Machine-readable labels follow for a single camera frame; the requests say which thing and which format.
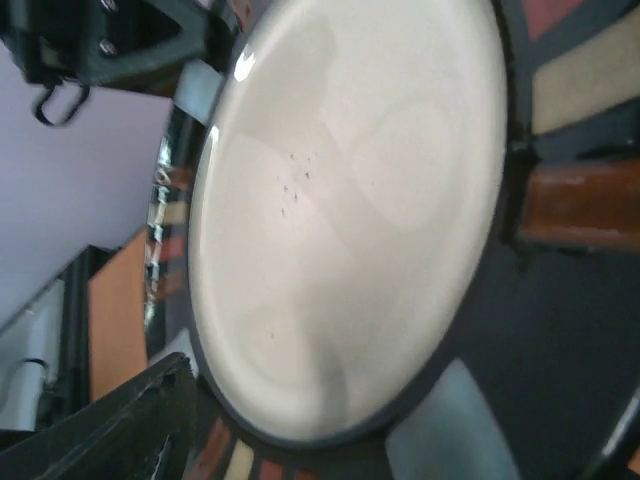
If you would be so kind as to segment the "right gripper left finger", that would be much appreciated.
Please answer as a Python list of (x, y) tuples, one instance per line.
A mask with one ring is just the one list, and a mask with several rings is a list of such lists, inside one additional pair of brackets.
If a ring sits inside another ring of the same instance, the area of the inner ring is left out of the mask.
[(172, 353), (56, 425), (3, 435), (3, 479), (180, 479), (195, 439), (196, 381)]

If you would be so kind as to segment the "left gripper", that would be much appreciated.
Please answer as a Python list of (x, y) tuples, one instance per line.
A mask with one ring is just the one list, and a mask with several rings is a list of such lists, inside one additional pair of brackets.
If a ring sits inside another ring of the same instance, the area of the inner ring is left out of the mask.
[(1, 44), (31, 85), (157, 88), (190, 60), (225, 71), (231, 15), (198, 1), (3, 1)]

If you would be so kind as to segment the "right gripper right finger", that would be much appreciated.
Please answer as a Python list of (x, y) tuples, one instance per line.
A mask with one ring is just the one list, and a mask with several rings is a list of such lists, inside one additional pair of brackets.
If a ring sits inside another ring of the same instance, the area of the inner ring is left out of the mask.
[(629, 464), (639, 449), (639, 386), (636, 386), (612, 432), (582, 471), (583, 479), (629, 479)]

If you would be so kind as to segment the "black round plate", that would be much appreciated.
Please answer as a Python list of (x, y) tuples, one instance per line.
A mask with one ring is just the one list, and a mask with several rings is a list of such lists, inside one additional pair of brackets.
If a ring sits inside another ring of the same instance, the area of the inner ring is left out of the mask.
[(189, 479), (583, 479), (639, 386), (635, 1), (216, 1), (149, 205)]

